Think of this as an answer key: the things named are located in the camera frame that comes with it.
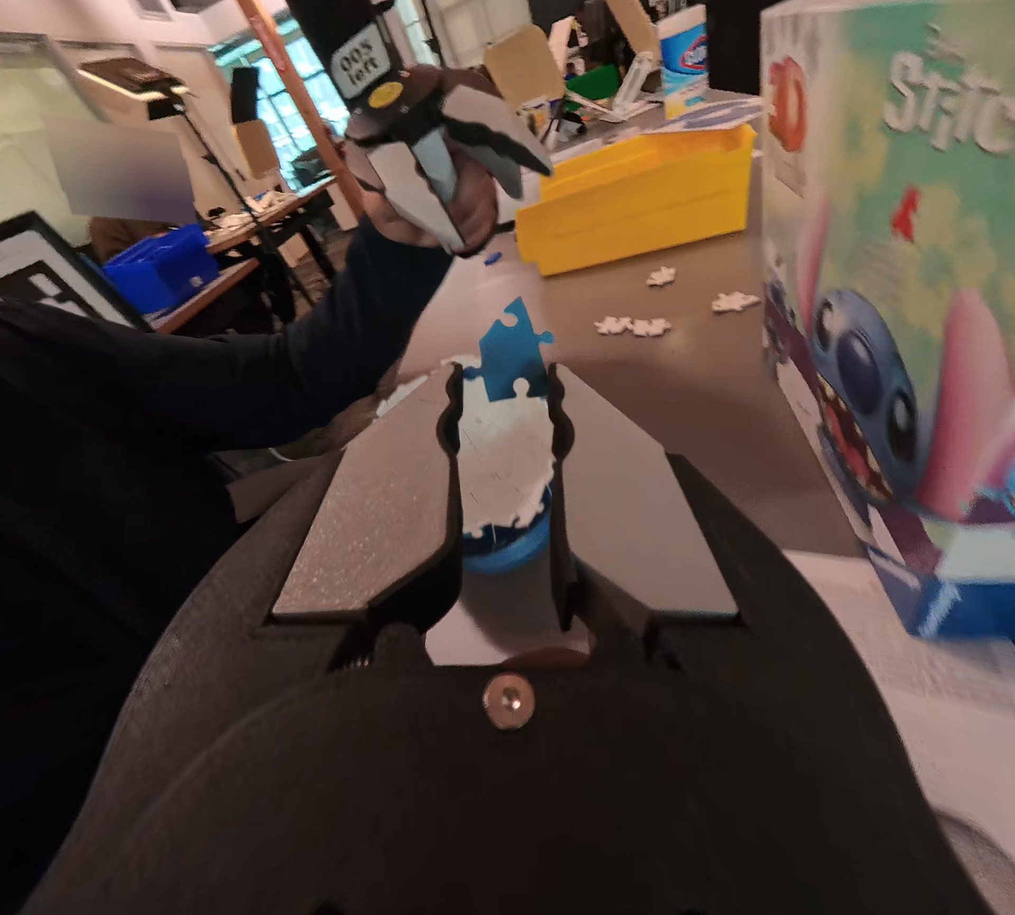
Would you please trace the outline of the partly built blue puzzle ball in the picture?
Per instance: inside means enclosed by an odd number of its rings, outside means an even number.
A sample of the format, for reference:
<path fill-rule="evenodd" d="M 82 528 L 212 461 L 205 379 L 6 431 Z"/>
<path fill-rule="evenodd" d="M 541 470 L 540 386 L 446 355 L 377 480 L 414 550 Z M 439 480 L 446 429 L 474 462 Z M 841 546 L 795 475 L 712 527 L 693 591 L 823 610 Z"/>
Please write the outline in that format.
<path fill-rule="evenodd" d="M 553 477 L 553 424 L 544 398 L 514 389 L 491 401 L 475 354 L 442 360 L 438 375 L 462 368 L 456 453 L 463 555 L 504 553 L 548 520 Z"/>

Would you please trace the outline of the black framed tag board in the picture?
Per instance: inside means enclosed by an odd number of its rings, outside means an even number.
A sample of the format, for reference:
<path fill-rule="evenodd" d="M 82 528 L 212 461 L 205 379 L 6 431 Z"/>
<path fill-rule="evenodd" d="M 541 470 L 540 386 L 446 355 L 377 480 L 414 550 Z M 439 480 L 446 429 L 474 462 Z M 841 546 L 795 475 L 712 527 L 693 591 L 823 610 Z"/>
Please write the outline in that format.
<path fill-rule="evenodd" d="M 71 247 L 36 211 L 1 224 L 1 301 L 45 305 L 152 332 L 95 262 Z"/>

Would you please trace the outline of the yellow plastic bin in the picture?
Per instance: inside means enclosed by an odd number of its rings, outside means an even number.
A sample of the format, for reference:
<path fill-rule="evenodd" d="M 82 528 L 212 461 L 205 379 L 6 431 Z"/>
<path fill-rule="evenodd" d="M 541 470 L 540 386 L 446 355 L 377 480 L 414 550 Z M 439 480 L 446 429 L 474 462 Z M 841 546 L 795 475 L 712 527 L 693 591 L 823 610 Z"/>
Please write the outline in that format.
<path fill-rule="evenodd" d="M 756 134 L 641 134 L 558 165 L 516 212 L 521 259 L 551 276 L 619 262 L 747 225 Z"/>

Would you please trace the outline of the blue round ball stand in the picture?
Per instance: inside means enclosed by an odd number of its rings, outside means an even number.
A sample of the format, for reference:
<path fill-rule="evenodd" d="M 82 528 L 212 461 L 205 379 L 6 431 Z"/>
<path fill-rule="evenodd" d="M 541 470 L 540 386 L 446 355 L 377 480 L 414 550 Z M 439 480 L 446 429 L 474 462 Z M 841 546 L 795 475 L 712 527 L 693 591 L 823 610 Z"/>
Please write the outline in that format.
<path fill-rule="evenodd" d="M 462 532 L 465 572 L 499 576 L 521 568 L 546 551 L 550 544 L 550 507 L 546 500 L 533 519 L 522 525 L 488 524 L 479 532 Z"/>

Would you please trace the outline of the blue plastic bin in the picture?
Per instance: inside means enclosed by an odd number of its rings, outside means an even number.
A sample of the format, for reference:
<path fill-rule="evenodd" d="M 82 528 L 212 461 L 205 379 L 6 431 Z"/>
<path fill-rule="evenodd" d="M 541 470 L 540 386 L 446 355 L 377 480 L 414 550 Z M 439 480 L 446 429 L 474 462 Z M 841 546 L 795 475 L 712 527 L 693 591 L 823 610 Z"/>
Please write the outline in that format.
<path fill-rule="evenodd" d="M 207 236 L 197 223 L 148 236 L 111 258 L 103 272 L 139 314 L 179 308 L 220 274 Z"/>

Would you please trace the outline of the printed cardboard puzzle box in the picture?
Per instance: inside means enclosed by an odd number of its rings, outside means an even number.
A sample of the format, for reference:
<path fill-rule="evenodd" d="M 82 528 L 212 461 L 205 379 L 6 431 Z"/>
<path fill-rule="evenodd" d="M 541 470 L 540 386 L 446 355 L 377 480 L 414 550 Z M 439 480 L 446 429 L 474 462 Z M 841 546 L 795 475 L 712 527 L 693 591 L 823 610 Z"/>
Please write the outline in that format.
<path fill-rule="evenodd" d="M 1014 0 L 760 19 L 762 344 L 907 632 L 1014 632 Z"/>

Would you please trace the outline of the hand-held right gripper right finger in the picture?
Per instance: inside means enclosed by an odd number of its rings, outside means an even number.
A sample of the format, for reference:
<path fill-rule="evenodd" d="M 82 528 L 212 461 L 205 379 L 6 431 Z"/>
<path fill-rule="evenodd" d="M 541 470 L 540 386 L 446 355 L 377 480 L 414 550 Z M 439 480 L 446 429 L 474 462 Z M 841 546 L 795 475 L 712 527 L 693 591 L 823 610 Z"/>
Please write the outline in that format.
<path fill-rule="evenodd" d="M 577 377 L 548 371 L 553 424 L 550 588 L 574 620 L 653 634 L 739 617 L 733 593 L 664 447 Z"/>

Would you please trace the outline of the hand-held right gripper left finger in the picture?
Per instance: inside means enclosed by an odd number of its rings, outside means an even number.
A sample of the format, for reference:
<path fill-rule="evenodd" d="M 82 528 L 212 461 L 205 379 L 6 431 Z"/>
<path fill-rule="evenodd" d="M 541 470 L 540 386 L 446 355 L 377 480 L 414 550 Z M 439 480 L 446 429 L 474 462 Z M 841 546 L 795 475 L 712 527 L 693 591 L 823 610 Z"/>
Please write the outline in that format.
<path fill-rule="evenodd" d="M 462 586 L 462 368 L 442 365 L 351 440 L 272 606 L 282 624 L 425 634 Z"/>

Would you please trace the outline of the person's left hand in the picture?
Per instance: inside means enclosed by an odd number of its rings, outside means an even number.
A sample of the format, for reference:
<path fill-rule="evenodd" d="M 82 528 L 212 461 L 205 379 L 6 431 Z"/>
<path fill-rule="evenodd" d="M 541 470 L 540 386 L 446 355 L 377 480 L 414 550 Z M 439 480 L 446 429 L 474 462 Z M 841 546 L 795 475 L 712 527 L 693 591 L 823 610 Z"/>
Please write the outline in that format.
<path fill-rule="evenodd" d="M 463 243 L 454 256 L 467 258 L 484 249 L 496 228 L 497 185 L 493 176 L 463 147 L 453 147 L 451 159 L 458 181 L 449 214 Z M 365 215 L 385 238 L 415 248 L 442 249 L 438 236 L 400 217 L 387 198 L 369 189 L 362 189 L 361 195 Z"/>

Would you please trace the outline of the white wipes canister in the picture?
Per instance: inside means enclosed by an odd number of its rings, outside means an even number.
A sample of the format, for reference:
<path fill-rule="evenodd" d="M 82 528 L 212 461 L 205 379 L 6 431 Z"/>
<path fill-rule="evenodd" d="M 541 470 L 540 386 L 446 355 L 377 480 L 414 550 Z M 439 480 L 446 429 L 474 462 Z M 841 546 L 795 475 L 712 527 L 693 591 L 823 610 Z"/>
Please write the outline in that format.
<path fill-rule="evenodd" d="M 682 8 L 656 24 L 668 121 L 704 103 L 709 90 L 706 9 Z"/>

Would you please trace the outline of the white paper sheet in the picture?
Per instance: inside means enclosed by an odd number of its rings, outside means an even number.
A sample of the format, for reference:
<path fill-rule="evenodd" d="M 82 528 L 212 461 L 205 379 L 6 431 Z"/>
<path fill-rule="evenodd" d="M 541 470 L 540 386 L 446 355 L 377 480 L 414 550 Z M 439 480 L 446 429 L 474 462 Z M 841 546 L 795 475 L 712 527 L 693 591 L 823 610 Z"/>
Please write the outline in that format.
<path fill-rule="evenodd" d="M 632 129 L 636 135 L 726 132 L 755 122 L 763 111 L 764 102 L 756 96 L 705 102 L 662 124 L 636 124 Z"/>

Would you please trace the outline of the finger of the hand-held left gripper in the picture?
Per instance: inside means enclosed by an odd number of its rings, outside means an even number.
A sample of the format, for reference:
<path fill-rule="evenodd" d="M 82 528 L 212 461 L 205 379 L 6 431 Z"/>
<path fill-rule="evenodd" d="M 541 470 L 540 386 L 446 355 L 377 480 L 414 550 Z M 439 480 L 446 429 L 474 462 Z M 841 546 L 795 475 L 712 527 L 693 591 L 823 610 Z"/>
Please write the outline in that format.
<path fill-rule="evenodd" d="M 468 162 L 463 147 L 444 136 L 437 140 L 442 160 L 437 178 L 430 177 L 411 147 L 401 143 L 369 151 L 345 141 L 345 167 L 362 191 L 365 214 L 374 228 L 396 244 L 439 249 L 463 256 L 470 246 L 463 232 L 462 211 L 451 207 L 459 199 Z"/>
<path fill-rule="evenodd" d="M 451 142 L 483 166 L 507 198 L 525 198 L 523 172 L 545 177 L 554 167 L 539 138 L 503 99 L 467 85 L 456 85 L 441 106 Z"/>

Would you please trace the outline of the black tripod with device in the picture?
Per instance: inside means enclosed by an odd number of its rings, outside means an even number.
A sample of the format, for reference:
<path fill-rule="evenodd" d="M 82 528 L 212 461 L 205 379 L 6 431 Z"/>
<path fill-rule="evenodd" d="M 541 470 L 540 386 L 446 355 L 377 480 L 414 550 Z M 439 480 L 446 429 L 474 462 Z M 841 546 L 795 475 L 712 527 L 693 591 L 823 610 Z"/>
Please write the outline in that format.
<path fill-rule="evenodd" d="M 265 272 L 273 270 L 280 274 L 289 295 L 300 295 L 311 307 L 313 299 L 308 288 L 284 260 L 270 232 L 248 203 L 247 197 L 236 187 L 234 175 L 217 157 L 208 140 L 191 117 L 186 102 L 186 95 L 190 93 L 190 89 L 170 73 L 149 66 L 139 59 L 92 60 L 78 66 L 77 71 L 84 79 L 122 97 L 144 105 L 149 122 L 164 121 L 173 117 L 183 118 L 195 136 L 199 147 L 203 150 L 204 160 L 210 164 L 224 179 L 225 184 L 236 199 L 242 214 L 247 216 L 251 230 L 258 239 L 258 244 L 253 245 L 253 238 L 247 236 L 241 244 L 247 245 L 251 249 Z"/>

